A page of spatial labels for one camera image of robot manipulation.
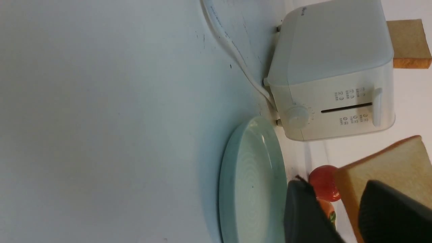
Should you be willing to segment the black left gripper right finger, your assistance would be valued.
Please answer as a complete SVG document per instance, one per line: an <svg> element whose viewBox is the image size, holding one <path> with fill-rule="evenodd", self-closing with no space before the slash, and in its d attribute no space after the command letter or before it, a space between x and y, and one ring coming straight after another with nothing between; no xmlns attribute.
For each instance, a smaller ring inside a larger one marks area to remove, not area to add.
<svg viewBox="0 0 432 243"><path fill-rule="evenodd" d="M432 211L377 180L367 182L358 211L365 243L430 243Z"/></svg>

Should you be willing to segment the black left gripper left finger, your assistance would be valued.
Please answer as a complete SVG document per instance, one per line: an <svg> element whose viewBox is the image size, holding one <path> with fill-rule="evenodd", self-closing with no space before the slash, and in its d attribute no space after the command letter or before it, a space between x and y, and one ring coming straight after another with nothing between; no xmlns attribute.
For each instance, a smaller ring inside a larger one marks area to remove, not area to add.
<svg viewBox="0 0 432 243"><path fill-rule="evenodd" d="M286 243L343 243L313 186L296 175L288 182L283 227Z"/></svg>

